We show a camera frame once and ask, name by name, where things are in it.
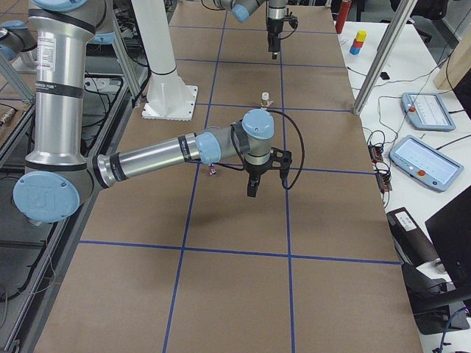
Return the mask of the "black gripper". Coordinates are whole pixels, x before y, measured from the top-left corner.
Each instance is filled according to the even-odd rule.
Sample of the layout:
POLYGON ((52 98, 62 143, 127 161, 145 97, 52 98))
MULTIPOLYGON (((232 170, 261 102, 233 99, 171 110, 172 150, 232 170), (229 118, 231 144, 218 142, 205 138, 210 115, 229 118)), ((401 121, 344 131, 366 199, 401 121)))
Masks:
POLYGON ((249 174, 249 181, 247 183, 248 197, 255 198, 257 196, 258 186, 261 182, 261 176, 269 169, 270 165, 268 163, 264 163, 262 165, 253 165, 251 163, 247 163, 245 165, 245 170, 249 174))
POLYGON ((278 51, 280 50, 281 39, 279 37, 279 34, 283 31, 283 20, 267 18, 266 30, 268 51, 272 51, 272 59, 276 60, 278 57, 278 51))

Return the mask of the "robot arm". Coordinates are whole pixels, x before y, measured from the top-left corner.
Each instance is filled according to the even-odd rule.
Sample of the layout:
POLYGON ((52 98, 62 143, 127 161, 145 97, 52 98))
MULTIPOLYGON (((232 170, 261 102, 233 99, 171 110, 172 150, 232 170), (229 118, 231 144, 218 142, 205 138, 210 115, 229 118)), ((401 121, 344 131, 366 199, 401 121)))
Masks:
POLYGON ((111 1, 31 1, 37 32, 35 125, 25 172, 13 202, 27 218, 55 223, 73 215, 92 194, 117 182, 180 163, 210 165, 238 157, 255 196, 273 161, 274 121, 254 109, 224 128, 209 128, 132 151, 92 155, 112 108, 112 98, 85 87, 85 58, 92 43, 116 41, 111 1))
POLYGON ((287 8, 287 1, 261 1, 261 0, 237 0, 237 1, 211 1, 211 7, 204 1, 201 5, 212 11, 228 11, 239 23, 246 22, 259 8, 265 6, 265 20, 267 31, 268 52, 272 59, 276 60, 281 51, 281 42, 288 38, 281 37, 284 23, 290 23, 295 31, 298 26, 297 17, 287 8))

